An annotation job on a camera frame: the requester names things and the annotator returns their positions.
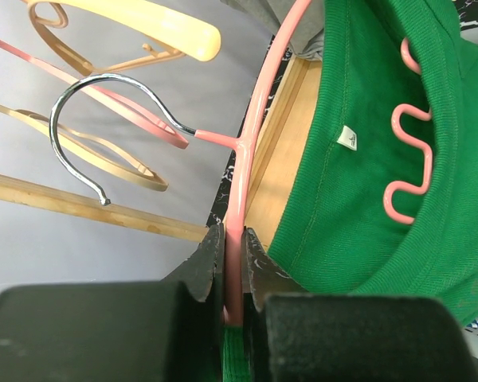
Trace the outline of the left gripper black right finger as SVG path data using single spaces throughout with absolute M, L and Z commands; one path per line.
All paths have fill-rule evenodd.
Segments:
M 241 239 L 244 347 L 255 381 L 478 381 L 478 360 L 436 299 L 317 294 Z

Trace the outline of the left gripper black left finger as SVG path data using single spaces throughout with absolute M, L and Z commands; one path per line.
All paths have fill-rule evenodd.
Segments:
M 0 294 L 0 381 L 219 381 L 225 233 L 159 281 Z

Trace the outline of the green tank top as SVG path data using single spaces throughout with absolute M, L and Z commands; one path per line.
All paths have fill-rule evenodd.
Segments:
M 466 91 L 478 45 L 461 36 L 455 1 L 324 1 L 324 50 L 315 113 L 292 190 L 267 256 L 317 294 L 433 298 L 462 330 L 478 314 L 478 171 Z M 433 152 L 428 191 L 424 158 L 391 128 L 396 106 L 405 132 Z M 227 380 L 255 381 L 243 329 L 225 339 Z

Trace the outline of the pink hanger with green top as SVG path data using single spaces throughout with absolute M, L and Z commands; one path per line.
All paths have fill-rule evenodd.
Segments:
M 244 231 L 249 181 L 253 169 L 257 140 L 261 131 L 262 115 L 267 103 L 268 92 L 271 89 L 272 81 L 280 65 L 280 59 L 288 45 L 289 38 L 293 35 L 297 24 L 303 17 L 310 2 L 311 1 L 295 1 L 281 24 L 261 68 L 260 75 L 253 90 L 249 109 L 246 112 L 245 125 L 238 138 L 209 131 L 195 130 L 181 124 L 165 107 L 160 98 L 146 85 L 129 76 L 115 73 L 96 74 L 78 80 L 62 93 L 50 112 L 49 139 L 57 158 L 71 175 L 97 193 L 99 201 L 103 206 L 111 203 L 105 191 L 98 183 L 80 172 L 67 159 L 58 138 L 58 119 L 63 106 L 77 91 L 91 84 L 114 80 L 133 85 L 155 101 L 156 105 L 169 119 L 173 127 L 176 127 L 179 131 L 207 142 L 228 147 L 235 152 L 236 162 L 230 190 L 227 221 L 225 224 L 225 298 L 223 308 L 225 322 L 234 326 L 239 326 L 243 323 L 241 237 Z M 414 221 L 413 217 L 403 215 L 394 209 L 392 197 L 396 191 L 404 191 L 413 195 L 423 195 L 428 191 L 432 177 L 433 152 L 426 142 L 404 131 L 400 121 L 402 114 L 411 115 L 421 121 L 429 121 L 432 118 L 432 112 L 431 109 L 423 111 L 413 105 L 402 103 L 395 107 L 391 116 L 391 128 L 395 136 L 402 142 L 418 148 L 423 153 L 423 178 L 420 185 L 413 185 L 405 181 L 392 181 L 389 183 L 383 195 L 383 206 L 387 215 L 393 220 L 403 224 L 412 224 Z

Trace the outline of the wooden clothes rack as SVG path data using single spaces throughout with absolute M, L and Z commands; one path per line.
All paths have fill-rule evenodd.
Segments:
M 292 58 L 261 128 L 248 193 L 245 223 L 264 248 L 272 242 L 315 111 L 322 64 Z M 0 200 L 61 212 L 154 234 L 199 242 L 206 228 L 0 174 Z

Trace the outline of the cream wooden hanger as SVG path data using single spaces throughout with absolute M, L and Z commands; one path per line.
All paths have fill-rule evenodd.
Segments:
M 29 19 L 44 42 L 67 64 L 83 76 L 93 73 L 121 72 L 149 64 L 175 60 L 184 56 L 207 62 L 221 48 L 221 34 L 213 25 L 149 1 L 49 1 L 57 20 L 38 16 L 39 1 L 27 1 Z M 66 45 L 50 30 L 68 26 L 63 6 L 73 6 L 134 29 L 164 48 L 162 52 L 144 44 L 145 57 L 97 68 Z

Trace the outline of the grey tank top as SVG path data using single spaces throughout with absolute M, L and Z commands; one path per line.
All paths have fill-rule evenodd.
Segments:
M 223 4 L 248 14 L 276 35 L 294 5 L 293 0 L 223 0 Z M 322 60 L 324 50 L 324 1 L 310 1 L 290 39 L 293 53 L 305 60 Z

